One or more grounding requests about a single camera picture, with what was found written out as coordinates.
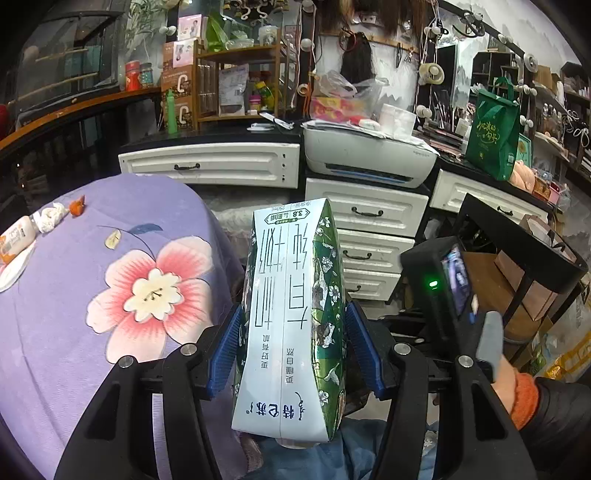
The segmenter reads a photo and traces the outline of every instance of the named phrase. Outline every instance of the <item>glass display case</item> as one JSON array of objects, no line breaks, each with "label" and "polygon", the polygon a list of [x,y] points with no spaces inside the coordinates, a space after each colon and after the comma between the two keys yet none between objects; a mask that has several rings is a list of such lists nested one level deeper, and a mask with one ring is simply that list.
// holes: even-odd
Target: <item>glass display case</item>
[{"label": "glass display case", "polygon": [[8,75],[5,103],[18,128],[111,87],[129,0],[64,0],[47,13]]}]

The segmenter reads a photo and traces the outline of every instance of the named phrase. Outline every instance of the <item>white printer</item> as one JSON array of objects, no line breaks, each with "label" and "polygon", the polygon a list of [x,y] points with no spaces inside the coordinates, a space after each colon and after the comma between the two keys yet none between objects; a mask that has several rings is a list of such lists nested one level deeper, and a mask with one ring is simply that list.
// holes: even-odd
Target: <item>white printer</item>
[{"label": "white printer", "polygon": [[416,188],[425,181],[437,151],[423,140],[394,140],[382,132],[310,121],[304,127],[306,161],[312,171]]}]

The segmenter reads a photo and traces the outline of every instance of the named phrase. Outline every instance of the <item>metal screw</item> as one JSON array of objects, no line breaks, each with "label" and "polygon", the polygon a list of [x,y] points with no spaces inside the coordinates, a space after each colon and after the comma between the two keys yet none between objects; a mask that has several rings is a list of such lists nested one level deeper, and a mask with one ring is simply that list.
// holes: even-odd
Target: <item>metal screw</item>
[{"label": "metal screw", "polygon": [[472,360],[472,358],[467,355],[459,356],[457,362],[464,368],[470,368],[472,365],[474,365],[474,360]]},{"label": "metal screw", "polygon": [[133,363],[134,363],[134,357],[132,357],[131,355],[122,356],[121,358],[119,358],[119,361],[117,362],[117,364],[121,368],[131,367],[131,365],[133,365]]},{"label": "metal screw", "polygon": [[406,343],[397,343],[394,345],[394,351],[399,355],[408,355],[410,353],[410,345]]},{"label": "metal screw", "polygon": [[197,345],[194,343],[185,343],[181,347],[181,353],[186,356],[193,355],[197,351]]}]

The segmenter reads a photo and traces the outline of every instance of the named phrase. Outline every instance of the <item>purple floral bedsheet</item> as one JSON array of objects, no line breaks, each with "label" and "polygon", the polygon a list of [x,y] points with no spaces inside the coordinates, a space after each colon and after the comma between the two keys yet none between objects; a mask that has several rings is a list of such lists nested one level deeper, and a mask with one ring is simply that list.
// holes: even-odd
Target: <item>purple floral bedsheet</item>
[{"label": "purple floral bedsheet", "polygon": [[[220,323],[243,270],[216,219],[189,187],[122,174],[84,194],[86,210],[37,239],[22,277],[0,293],[0,413],[37,469],[53,478],[96,389],[120,357],[149,361]],[[203,402],[225,479],[246,471],[230,429],[228,385]],[[154,397],[160,478],[170,478],[161,398]]]}]

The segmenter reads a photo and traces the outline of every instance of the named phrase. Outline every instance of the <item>green tote bag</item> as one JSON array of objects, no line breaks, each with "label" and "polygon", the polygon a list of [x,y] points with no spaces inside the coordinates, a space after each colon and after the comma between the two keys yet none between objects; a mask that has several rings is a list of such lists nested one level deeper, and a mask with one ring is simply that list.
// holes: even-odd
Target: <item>green tote bag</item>
[{"label": "green tote bag", "polygon": [[519,104],[513,103],[511,82],[500,77],[495,82],[498,85],[507,87],[508,99],[478,91],[466,158],[497,180],[509,180],[519,142]]}]

